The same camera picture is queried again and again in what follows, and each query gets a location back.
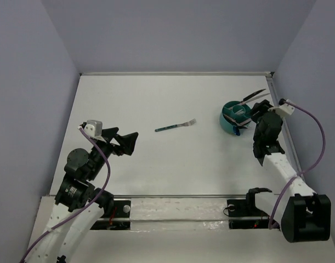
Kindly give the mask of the fork with pink handle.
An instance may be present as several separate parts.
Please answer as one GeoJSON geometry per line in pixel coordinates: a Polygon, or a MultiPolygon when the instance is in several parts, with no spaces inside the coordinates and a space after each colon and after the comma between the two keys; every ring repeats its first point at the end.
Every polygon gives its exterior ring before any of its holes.
{"type": "Polygon", "coordinates": [[[252,102],[252,101],[256,101],[256,100],[258,100],[258,99],[261,99],[261,98],[263,98],[263,97],[265,97],[265,96],[268,96],[268,95],[270,95],[270,93],[266,93],[266,94],[258,95],[258,96],[255,96],[255,97],[249,99],[249,100],[244,101],[243,103],[244,103],[244,104],[247,104],[247,103],[250,103],[250,102],[252,102]]]}

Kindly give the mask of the knife with pink handle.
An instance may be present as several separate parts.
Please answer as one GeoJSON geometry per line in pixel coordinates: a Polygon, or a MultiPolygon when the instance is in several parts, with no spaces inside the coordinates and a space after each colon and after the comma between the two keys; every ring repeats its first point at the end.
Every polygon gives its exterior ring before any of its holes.
{"type": "Polygon", "coordinates": [[[256,92],[253,92],[252,94],[247,95],[245,98],[243,98],[242,101],[240,101],[240,103],[248,101],[249,99],[255,97],[256,95],[262,93],[264,90],[265,89],[260,89],[260,90],[257,90],[256,92]]]}

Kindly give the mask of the blue spoon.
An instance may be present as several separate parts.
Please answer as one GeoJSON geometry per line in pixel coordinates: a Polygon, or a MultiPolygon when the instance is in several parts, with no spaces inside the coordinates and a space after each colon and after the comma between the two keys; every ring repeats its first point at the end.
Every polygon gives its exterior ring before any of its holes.
{"type": "Polygon", "coordinates": [[[240,129],[238,126],[233,126],[233,132],[236,136],[240,136],[241,133],[240,133],[240,129]]]}

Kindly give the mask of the fork with teal handle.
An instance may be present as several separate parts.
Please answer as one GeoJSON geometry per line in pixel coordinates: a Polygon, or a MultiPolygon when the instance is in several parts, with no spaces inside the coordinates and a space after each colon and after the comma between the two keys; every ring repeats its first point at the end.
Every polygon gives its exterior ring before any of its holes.
{"type": "Polygon", "coordinates": [[[189,126],[192,126],[194,124],[196,124],[196,119],[192,119],[192,120],[187,121],[185,123],[174,124],[174,125],[169,125],[169,126],[162,127],[162,128],[157,128],[157,129],[155,129],[155,132],[161,132],[161,131],[165,131],[165,130],[180,128],[180,127],[189,127],[189,126]]]}

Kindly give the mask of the silver spoon pink handle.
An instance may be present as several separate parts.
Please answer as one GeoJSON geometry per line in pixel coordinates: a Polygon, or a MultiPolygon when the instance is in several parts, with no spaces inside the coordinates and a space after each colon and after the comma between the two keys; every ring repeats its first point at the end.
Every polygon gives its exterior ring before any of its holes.
{"type": "Polygon", "coordinates": [[[237,128],[239,129],[247,129],[248,125],[250,124],[251,122],[251,119],[248,118],[246,119],[245,121],[241,122],[241,123],[238,123],[236,122],[233,118],[229,117],[228,115],[226,114],[223,114],[223,117],[225,119],[227,119],[228,121],[230,121],[234,126],[236,126],[237,128]]]}

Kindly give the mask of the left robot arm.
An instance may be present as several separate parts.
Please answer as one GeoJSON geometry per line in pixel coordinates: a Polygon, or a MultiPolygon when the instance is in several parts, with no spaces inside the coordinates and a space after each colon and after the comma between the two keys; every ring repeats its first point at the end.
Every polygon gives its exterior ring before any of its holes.
{"type": "Polygon", "coordinates": [[[114,196],[105,190],[111,175],[108,159],[132,155],[139,134],[121,136],[117,127],[104,129],[102,125],[88,120],[78,127],[93,147],[68,154],[48,222],[21,262],[70,262],[96,221],[115,215],[114,196]]]}

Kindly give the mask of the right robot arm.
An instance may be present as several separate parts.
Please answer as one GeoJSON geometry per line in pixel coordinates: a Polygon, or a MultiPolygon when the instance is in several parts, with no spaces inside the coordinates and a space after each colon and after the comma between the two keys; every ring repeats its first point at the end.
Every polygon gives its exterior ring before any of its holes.
{"type": "Polygon", "coordinates": [[[290,116],[297,105],[281,99],[278,107],[267,100],[256,103],[250,111],[256,123],[253,153],[260,165],[277,180],[278,195],[268,188],[253,188],[244,201],[245,211],[256,215],[260,211],[269,216],[268,229],[279,228],[290,243],[327,241],[331,233],[331,201],[316,193],[289,163],[278,136],[283,119],[290,116]]]}

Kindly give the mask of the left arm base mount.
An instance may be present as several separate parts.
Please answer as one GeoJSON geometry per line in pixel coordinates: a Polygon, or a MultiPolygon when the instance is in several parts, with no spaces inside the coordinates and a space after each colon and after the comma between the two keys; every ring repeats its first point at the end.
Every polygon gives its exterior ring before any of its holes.
{"type": "Polygon", "coordinates": [[[91,230],[130,230],[130,199],[114,199],[113,207],[99,218],[91,230]]]}

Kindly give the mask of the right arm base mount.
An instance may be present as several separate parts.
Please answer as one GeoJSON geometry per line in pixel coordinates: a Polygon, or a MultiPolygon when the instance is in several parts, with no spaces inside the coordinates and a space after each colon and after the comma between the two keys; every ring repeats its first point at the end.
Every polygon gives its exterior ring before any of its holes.
{"type": "Polygon", "coordinates": [[[231,230],[268,229],[270,215],[255,206],[255,197],[227,199],[223,214],[231,230]]]}

